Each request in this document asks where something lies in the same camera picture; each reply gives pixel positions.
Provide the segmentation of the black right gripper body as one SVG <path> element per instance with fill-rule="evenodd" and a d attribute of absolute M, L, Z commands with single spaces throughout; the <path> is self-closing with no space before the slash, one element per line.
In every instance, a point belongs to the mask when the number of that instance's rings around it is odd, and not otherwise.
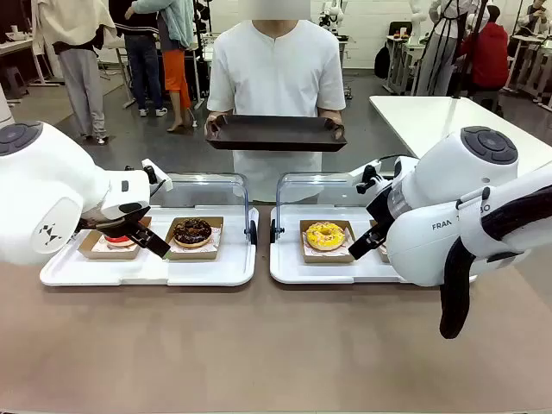
<path fill-rule="evenodd" d="M 385 187 L 366 207 L 369 215 L 382 229 L 389 229 L 394 222 L 387 203 L 391 190 L 391 185 Z"/>

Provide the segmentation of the person's left hand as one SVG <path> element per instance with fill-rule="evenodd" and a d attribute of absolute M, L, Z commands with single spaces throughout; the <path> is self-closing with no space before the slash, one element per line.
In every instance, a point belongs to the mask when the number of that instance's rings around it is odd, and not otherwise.
<path fill-rule="evenodd" d="M 327 118 L 333 122 L 335 138 L 337 140 L 340 140 L 343 137 L 344 133 L 341 111 L 319 109 L 318 112 L 320 117 Z"/>

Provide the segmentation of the person's right hand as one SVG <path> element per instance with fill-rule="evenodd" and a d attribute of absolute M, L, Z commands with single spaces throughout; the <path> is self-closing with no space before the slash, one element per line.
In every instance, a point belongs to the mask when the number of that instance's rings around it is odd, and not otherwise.
<path fill-rule="evenodd" d="M 204 125 L 204 133 L 208 135 L 212 131 L 212 126 L 216 124 L 216 120 L 219 116 L 224 116 L 225 112 L 212 111 L 206 118 Z"/>

